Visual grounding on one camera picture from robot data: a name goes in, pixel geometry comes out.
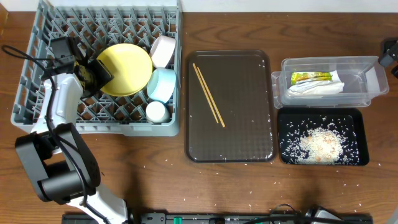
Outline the yellow plate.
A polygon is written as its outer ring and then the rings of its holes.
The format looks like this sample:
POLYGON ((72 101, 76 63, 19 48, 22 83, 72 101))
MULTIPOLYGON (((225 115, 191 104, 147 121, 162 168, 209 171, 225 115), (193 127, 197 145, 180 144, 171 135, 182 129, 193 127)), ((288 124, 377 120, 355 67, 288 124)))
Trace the yellow plate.
POLYGON ((152 75, 149 54, 134 44, 116 44, 102 51, 97 59, 113 75, 113 79, 101 88, 111 96, 129 96, 142 90, 152 75))

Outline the blue bowl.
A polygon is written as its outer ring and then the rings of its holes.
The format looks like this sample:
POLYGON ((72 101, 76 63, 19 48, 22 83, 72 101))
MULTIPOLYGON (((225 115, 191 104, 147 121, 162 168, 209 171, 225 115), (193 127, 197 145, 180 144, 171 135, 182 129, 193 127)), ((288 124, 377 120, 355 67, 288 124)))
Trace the blue bowl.
POLYGON ((172 97, 176 86, 176 73, 166 68, 156 68, 147 84, 148 97, 166 103, 172 97))

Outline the white cup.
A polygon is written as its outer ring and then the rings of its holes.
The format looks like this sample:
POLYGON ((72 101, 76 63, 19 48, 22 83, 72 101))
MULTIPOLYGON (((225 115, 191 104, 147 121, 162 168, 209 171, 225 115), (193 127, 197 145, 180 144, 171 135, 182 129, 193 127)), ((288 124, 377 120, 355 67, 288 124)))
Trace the white cup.
POLYGON ((146 118, 148 122, 161 124, 169 121, 170 114, 163 103, 159 101, 153 101, 150 102, 146 107, 146 118))

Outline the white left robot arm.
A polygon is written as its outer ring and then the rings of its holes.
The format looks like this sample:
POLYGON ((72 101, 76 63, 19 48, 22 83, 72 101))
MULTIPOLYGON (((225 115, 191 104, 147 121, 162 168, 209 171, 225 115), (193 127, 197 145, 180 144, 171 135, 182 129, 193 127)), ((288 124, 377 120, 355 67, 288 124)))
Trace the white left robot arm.
POLYGON ((80 98, 113 78, 100 60, 51 63, 42 76, 39 120, 16 139, 15 149, 42 201, 78 208, 98 223, 129 223, 125 200, 102 184, 98 163, 75 127, 80 98))

